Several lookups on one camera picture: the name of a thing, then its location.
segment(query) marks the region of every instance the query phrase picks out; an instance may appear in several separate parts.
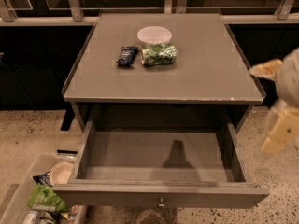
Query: drawer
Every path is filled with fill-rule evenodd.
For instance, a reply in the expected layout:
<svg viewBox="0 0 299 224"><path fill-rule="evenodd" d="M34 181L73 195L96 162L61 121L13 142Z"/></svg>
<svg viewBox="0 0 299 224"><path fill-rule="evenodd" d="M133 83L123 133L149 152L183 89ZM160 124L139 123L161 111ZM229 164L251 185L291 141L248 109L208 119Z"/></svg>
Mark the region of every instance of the drawer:
<svg viewBox="0 0 299 224"><path fill-rule="evenodd" d="M93 105L68 184L80 205L251 208L250 181L226 105Z"/></svg>

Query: plastic bag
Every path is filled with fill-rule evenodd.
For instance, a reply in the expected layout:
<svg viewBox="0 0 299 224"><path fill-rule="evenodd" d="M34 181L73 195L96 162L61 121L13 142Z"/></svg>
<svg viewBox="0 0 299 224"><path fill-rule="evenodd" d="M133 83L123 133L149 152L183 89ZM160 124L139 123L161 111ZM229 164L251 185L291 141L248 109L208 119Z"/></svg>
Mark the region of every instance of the plastic bag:
<svg viewBox="0 0 299 224"><path fill-rule="evenodd" d="M69 206L56 195L52 187L36 184L33 188L29 201L29 208L47 212L67 212Z"/></svg>

